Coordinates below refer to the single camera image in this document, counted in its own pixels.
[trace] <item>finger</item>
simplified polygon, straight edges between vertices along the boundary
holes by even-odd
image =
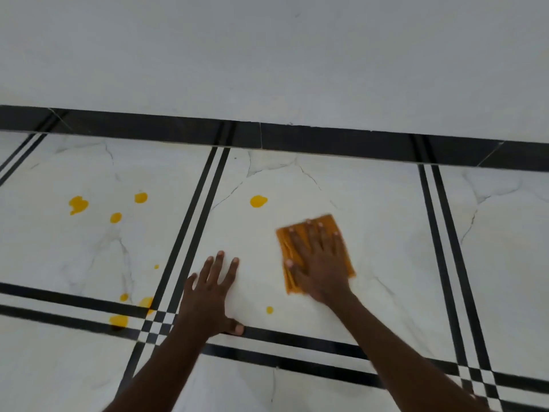
[[[332,251],[332,237],[326,233],[326,228],[322,222],[319,222],[319,234],[320,234],[320,244],[324,251]]]
[[[187,278],[187,280],[185,281],[185,285],[183,286],[183,293],[187,293],[193,290],[195,279],[196,279],[196,273],[193,273]]]
[[[210,276],[208,276],[207,283],[217,284],[217,280],[219,279],[219,273],[221,272],[221,268],[223,267],[224,257],[225,257],[225,252],[223,250],[220,250],[217,252],[217,256],[215,257],[215,262],[211,267]]]
[[[229,332],[229,334],[232,335],[241,336],[244,333],[244,326],[235,319],[226,318],[225,332]]]
[[[200,276],[198,276],[198,284],[206,283],[206,279],[208,279],[208,275],[210,274],[210,269],[213,262],[214,258],[212,256],[208,256],[208,258],[204,262],[202,270],[200,270]]]
[[[284,263],[292,273],[292,276],[294,277],[295,281],[298,283],[299,287],[304,291],[309,292],[308,289],[309,289],[311,278],[308,277],[305,273],[303,273],[303,270],[301,270],[298,264],[294,263],[292,260],[288,259]]]
[[[290,228],[288,229],[288,232],[290,233],[290,240],[292,240],[292,243],[297,250],[299,256],[301,256],[303,260],[307,260],[307,258],[311,255],[311,250],[307,248],[295,229]]]
[[[223,288],[225,295],[229,291],[230,286],[233,284],[234,279],[237,277],[238,263],[240,263],[240,260],[238,257],[235,257],[230,263],[229,271],[227,272],[225,279],[223,279],[223,282],[221,283],[221,287]]]
[[[322,246],[320,245],[319,232],[316,231],[316,227],[311,220],[307,220],[307,235],[309,236],[312,252],[321,251]]]
[[[343,257],[345,254],[345,245],[343,244],[343,239],[337,231],[333,235],[334,237],[334,254],[339,257]]]

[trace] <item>yellow stain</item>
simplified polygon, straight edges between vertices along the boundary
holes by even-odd
[[[69,201],[69,205],[72,207],[72,211],[70,212],[71,215],[75,215],[78,213],[81,213],[88,207],[89,202],[85,199],[82,199],[80,195],[77,197],[72,198]]]
[[[267,198],[262,197],[261,195],[256,195],[250,200],[250,205],[254,208],[259,208],[263,207],[267,201]]]
[[[110,221],[111,221],[113,224],[116,224],[116,223],[119,222],[121,219],[122,219],[122,214],[120,214],[120,213],[114,213],[113,215],[110,216]]]
[[[128,317],[126,315],[115,315],[109,318],[109,322],[115,327],[126,328],[128,326]]]
[[[149,196],[147,195],[147,192],[140,192],[139,194],[135,194],[135,202],[138,204],[143,204]]]
[[[153,298],[152,297],[146,297],[146,298],[141,299],[141,302],[139,302],[139,306],[142,306],[144,308],[150,308],[152,303],[153,303]],[[149,311],[147,312],[147,315],[150,315],[153,312],[154,312],[153,309],[149,309]]]

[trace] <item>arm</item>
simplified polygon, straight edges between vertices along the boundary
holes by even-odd
[[[292,260],[286,260],[286,266],[305,292],[334,311],[368,355],[402,412],[485,412],[483,404],[416,353],[360,303],[349,288],[340,235],[328,236],[321,223],[318,229],[310,221],[308,224],[310,247],[290,230],[307,274]]]
[[[173,330],[104,412],[171,411],[206,340],[221,332],[242,335],[244,326],[225,316],[225,296],[239,260],[233,259],[227,276],[218,284],[223,256],[223,251],[217,253],[215,262],[208,257],[195,289],[196,273],[187,279]]]

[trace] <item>left hand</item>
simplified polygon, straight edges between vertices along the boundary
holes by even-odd
[[[209,256],[200,271],[195,289],[196,273],[189,276],[183,289],[183,299],[175,327],[192,330],[192,333],[208,339],[221,332],[242,335],[244,326],[225,316],[225,297],[237,275],[238,258],[230,263],[229,271],[222,283],[218,284],[219,273],[223,266],[224,252],[219,251],[214,258]]]

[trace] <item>marble floor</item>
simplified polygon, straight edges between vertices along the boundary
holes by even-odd
[[[246,332],[209,340],[175,411],[398,410],[285,292],[275,229],[326,213],[396,334],[493,410],[549,410],[549,174],[24,133],[0,133],[0,404],[100,411],[223,249]]]

